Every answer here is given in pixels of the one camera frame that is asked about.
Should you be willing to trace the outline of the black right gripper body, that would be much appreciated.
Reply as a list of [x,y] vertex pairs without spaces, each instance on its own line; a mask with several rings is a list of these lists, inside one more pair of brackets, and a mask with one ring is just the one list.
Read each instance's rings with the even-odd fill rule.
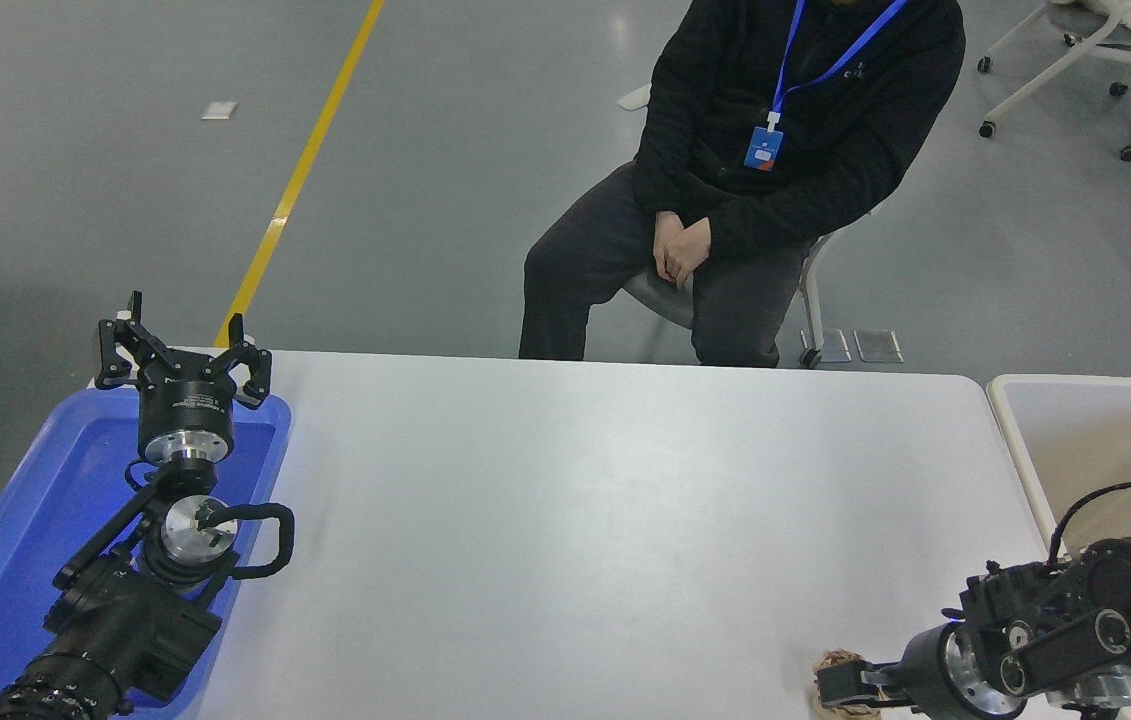
[[930,719],[972,719],[946,665],[946,647],[955,623],[912,637],[897,666],[897,685],[921,714]]

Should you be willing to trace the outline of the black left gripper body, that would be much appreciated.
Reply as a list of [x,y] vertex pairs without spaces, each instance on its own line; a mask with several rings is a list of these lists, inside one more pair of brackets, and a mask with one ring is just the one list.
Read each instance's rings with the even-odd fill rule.
[[137,364],[137,439],[152,442],[187,430],[232,441],[238,384],[227,373],[205,374],[208,364],[209,356],[190,352],[175,352],[169,363],[149,355]]

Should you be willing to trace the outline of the person's right hand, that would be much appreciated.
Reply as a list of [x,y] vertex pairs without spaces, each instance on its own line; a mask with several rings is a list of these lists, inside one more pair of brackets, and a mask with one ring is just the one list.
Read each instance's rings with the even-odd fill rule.
[[655,270],[662,281],[683,287],[681,278],[681,261],[677,260],[677,241],[684,232],[684,225],[674,211],[657,211],[655,214],[655,242],[653,242],[653,259]]

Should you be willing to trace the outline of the person's left hand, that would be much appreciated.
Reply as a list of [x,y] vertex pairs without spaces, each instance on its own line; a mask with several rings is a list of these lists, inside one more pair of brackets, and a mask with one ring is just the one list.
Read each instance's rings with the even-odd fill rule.
[[681,261],[681,278],[684,279],[683,287],[677,288],[677,290],[683,290],[690,275],[698,266],[705,263],[705,260],[710,255],[711,243],[710,219],[703,218],[684,227],[683,234],[676,242],[676,259]]

